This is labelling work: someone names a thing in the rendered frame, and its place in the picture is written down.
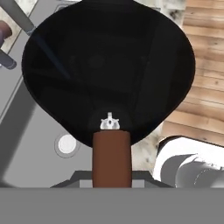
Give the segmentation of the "black jug with brown handle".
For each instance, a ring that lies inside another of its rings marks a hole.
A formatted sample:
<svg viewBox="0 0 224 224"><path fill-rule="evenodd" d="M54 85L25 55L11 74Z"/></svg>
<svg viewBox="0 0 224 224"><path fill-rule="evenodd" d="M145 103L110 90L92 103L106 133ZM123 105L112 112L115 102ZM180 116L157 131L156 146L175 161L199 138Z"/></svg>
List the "black jug with brown handle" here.
<svg viewBox="0 0 224 224"><path fill-rule="evenodd" d="M195 57L162 13L135 0L81 0L32 32L21 67L34 101L92 148L93 185L129 187L131 146L186 98Z"/></svg>

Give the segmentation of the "dark grey faucet spout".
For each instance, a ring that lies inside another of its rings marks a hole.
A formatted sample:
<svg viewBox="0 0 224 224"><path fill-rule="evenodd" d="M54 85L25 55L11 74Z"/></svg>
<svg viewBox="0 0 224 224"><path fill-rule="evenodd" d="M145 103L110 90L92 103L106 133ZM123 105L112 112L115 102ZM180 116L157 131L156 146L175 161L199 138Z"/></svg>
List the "dark grey faucet spout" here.
<svg viewBox="0 0 224 224"><path fill-rule="evenodd" d="M15 0L0 0L0 6L28 36L32 35L35 25Z"/></svg>

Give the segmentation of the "dark grey faucet lever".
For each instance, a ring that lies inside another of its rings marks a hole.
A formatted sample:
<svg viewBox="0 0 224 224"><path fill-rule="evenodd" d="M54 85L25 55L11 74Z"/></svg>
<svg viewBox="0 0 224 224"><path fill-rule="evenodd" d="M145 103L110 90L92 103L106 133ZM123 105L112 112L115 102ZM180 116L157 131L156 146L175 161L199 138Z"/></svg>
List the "dark grey faucet lever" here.
<svg viewBox="0 0 224 224"><path fill-rule="evenodd" d="M2 49L0 49L0 64L9 70L17 66L17 62Z"/></svg>

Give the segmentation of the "grey sink basin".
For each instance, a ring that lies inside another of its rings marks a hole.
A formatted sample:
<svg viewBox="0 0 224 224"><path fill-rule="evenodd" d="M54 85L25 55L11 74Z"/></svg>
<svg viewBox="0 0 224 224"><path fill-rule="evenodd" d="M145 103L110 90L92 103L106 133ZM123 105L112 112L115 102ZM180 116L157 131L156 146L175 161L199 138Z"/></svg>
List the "grey sink basin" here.
<svg viewBox="0 0 224 224"><path fill-rule="evenodd" d="M92 149L81 144L72 157L57 154L66 131L28 93L21 71L28 36L18 35L10 50L17 66L0 68L0 186L50 187L92 167Z"/></svg>

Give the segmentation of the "brown cylinder object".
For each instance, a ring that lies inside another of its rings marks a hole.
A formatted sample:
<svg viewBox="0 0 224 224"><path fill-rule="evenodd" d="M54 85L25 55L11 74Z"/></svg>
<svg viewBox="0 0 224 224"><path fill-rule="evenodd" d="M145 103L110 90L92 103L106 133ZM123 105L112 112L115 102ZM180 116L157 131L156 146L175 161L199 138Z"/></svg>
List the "brown cylinder object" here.
<svg viewBox="0 0 224 224"><path fill-rule="evenodd" d="M7 39L11 35L12 35L12 30L9 27L9 25L3 20L0 20L0 39Z"/></svg>

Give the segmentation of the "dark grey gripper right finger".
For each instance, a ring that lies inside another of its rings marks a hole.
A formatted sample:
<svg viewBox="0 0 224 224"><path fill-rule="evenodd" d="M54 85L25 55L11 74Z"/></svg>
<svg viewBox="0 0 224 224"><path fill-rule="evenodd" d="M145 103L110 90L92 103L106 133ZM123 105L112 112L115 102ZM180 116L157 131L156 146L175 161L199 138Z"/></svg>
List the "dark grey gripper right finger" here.
<svg viewBox="0 0 224 224"><path fill-rule="evenodd" d="M166 183L155 180L151 176L149 171L133 171L132 179L133 180L143 180L145 188L156 188L156 187L171 188L170 185L167 185Z"/></svg>

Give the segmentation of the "white sink drain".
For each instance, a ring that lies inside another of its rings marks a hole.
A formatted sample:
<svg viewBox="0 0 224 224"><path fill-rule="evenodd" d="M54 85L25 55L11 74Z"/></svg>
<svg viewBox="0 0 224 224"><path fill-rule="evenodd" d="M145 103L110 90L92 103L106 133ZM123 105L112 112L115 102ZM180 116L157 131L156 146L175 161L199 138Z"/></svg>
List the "white sink drain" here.
<svg viewBox="0 0 224 224"><path fill-rule="evenodd" d="M73 157L80 147L80 142L68 133L59 135L54 142L54 150L61 158Z"/></svg>

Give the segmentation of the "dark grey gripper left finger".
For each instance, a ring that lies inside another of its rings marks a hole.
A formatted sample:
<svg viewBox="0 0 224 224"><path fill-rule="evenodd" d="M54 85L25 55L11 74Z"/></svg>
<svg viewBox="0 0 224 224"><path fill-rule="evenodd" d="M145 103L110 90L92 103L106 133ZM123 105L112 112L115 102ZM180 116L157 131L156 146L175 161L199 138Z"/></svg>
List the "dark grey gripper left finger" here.
<svg viewBox="0 0 224 224"><path fill-rule="evenodd" d="M92 172L91 171L75 171L70 179L62 181L56 185L53 185L52 188L79 188L81 180L91 180Z"/></svg>

